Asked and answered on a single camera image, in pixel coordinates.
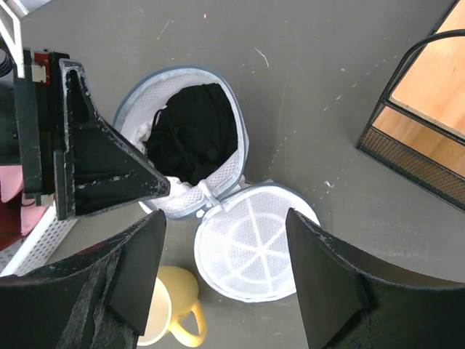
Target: pink object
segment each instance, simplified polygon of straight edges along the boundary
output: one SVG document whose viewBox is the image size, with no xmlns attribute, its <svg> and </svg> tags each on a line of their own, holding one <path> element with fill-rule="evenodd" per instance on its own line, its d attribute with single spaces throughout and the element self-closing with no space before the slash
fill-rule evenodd
<svg viewBox="0 0 465 349">
<path fill-rule="evenodd" d="M 21 166 L 0 166 L 0 197 L 2 202 L 10 201 L 23 188 L 23 168 Z"/>
<path fill-rule="evenodd" d="M 23 198 L 21 206 L 21 235 L 28 235 L 39 223 L 47 206 L 36 206 L 33 199 Z"/>
</svg>

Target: scratch on floor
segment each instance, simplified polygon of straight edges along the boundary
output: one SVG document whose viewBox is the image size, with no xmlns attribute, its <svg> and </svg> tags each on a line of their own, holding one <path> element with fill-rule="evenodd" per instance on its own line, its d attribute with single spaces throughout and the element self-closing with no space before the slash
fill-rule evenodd
<svg viewBox="0 0 465 349">
<path fill-rule="evenodd" d="M 286 73 L 286 78 L 284 79 L 283 96 L 281 97 L 281 106 L 279 107 L 279 127 L 281 127 L 281 121 L 283 120 L 284 98 L 286 97 L 286 91 L 288 89 L 288 79 L 289 72 Z"/>
<path fill-rule="evenodd" d="M 165 32 L 165 30 L 168 28 L 169 23 L 173 23 L 173 21 L 172 21 L 172 20 L 168 20 L 168 22 L 166 22 L 166 24 L 165 24 L 165 26 L 163 27 L 163 29 L 161 30 L 160 34 L 158 34 L 157 40 L 160 40 L 160 37 L 163 35 L 163 33 Z"/>
<path fill-rule="evenodd" d="M 263 58 L 264 58 L 264 62 L 267 64 L 267 67 L 269 68 L 270 67 L 270 64 L 268 63 L 268 59 L 267 59 L 267 56 L 263 55 L 262 51 L 260 51 L 259 49 L 257 49 L 256 47 L 254 47 L 255 51 L 257 51 L 259 53 L 259 55 L 261 55 Z"/>
</svg>

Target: red object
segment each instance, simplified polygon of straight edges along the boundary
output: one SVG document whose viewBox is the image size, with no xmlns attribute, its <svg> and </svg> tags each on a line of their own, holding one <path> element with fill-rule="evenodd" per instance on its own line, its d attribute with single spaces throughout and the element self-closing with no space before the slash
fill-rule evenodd
<svg viewBox="0 0 465 349">
<path fill-rule="evenodd" d="M 21 238 L 21 194 L 19 194 L 6 204 L 0 201 L 0 251 Z"/>
<path fill-rule="evenodd" d="M 46 79 L 47 79 L 45 84 L 50 85 L 50 59 L 49 59 L 49 55 L 47 53 L 43 53 L 43 52 L 34 52 L 34 60 L 40 66 L 45 67 L 45 73 L 46 73 Z"/>
</svg>

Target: gray floor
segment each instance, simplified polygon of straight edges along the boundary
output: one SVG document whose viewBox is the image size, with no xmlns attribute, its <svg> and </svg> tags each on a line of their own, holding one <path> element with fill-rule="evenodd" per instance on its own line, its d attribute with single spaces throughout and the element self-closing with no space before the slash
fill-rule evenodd
<svg viewBox="0 0 465 349">
<path fill-rule="evenodd" d="M 81 61 L 107 120 L 159 68 L 197 63 L 219 71 L 238 95 L 251 138 L 249 180 L 272 178 L 302 192 L 326 230 L 380 258 L 465 281 L 464 215 L 354 149 L 401 55 L 449 3 L 56 0 L 24 19 L 24 37 L 34 49 Z M 142 216 L 129 206 L 82 220 L 53 259 Z M 194 223 L 170 222 L 163 264 L 195 272 Z M 246 305 L 201 281 L 201 300 L 205 349 L 306 347 L 295 297 Z M 153 347 L 182 346 L 168 335 Z"/>
</svg>

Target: white mesh laundry bag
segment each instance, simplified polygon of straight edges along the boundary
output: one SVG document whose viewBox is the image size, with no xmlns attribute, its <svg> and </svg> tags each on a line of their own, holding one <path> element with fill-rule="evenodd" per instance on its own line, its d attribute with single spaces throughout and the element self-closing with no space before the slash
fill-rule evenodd
<svg viewBox="0 0 465 349">
<path fill-rule="evenodd" d="M 286 237 L 291 207 L 319 224 L 302 197 L 272 183 L 251 185 L 207 211 L 194 243 L 195 262 L 207 284 L 243 302 L 295 293 Z"/>
<path fill-rule="evenodd" d="M 211 207 L 212 199 L 228 194 L 238 184 L 246 163 L 248 136 L 243 117 L 228 83 L 205 68 L 193 66 L 168 68 L 148 76 L 130 91 L 117 110 L 114 127 L 143 152 L 142 142 L 150 136 L 155 112 L 162 109 L 170 97 L 185 87 L 213 83 L 220 85 L 231 103 L 238 132 L 237 151 L 200 186 L 191 188 L 187 183 L 169 177 L 170 195 L 141 203 L 146 212 L 162 209 L 168 218 L 179 219 Z"/>
</svg>

